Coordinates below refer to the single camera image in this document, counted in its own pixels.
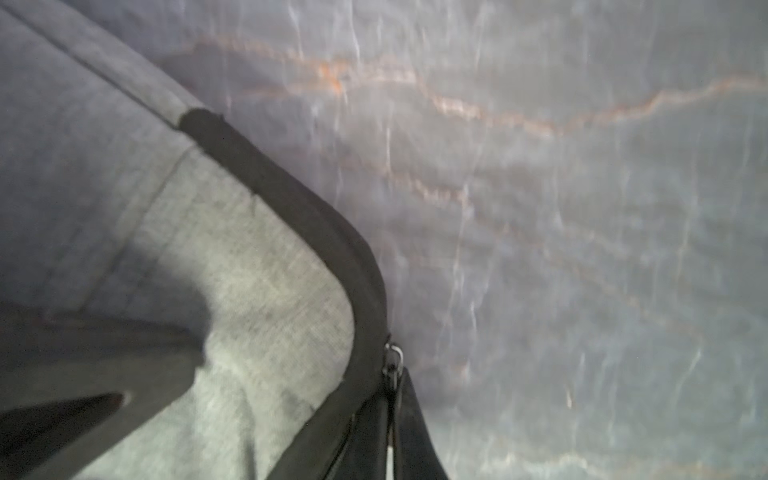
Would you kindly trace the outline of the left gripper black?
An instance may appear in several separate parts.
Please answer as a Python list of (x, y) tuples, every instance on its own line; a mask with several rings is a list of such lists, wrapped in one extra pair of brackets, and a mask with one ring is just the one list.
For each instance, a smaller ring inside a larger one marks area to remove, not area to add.
[(2, 478), (72, 478), (182, 396), (202, 362), (177, 325), (2, 303)]

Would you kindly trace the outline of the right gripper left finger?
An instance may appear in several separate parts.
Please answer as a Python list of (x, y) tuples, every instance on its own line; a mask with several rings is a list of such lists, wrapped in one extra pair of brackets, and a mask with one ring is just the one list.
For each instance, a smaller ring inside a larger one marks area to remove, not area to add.
[(326, 479), (384, 480), (387, 476), (389, 401), (377, 392), (355, 414)]

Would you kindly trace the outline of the grey laptop bag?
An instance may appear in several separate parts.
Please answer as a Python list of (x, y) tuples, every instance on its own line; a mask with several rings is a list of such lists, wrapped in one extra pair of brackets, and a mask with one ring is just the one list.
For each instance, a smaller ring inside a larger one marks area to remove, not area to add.
[(1, 5), (1, 305), (172, 324), (191, 387), (70, 479), (326, 479), (386, 393), (367, 242), (60, 1)]

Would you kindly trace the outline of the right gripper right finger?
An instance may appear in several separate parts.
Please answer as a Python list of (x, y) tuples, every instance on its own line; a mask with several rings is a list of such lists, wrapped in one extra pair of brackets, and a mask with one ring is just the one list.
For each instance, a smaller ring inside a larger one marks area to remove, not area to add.
[(392, 448), (395, 480), (448, 480), (407, 369), (393, 394)]

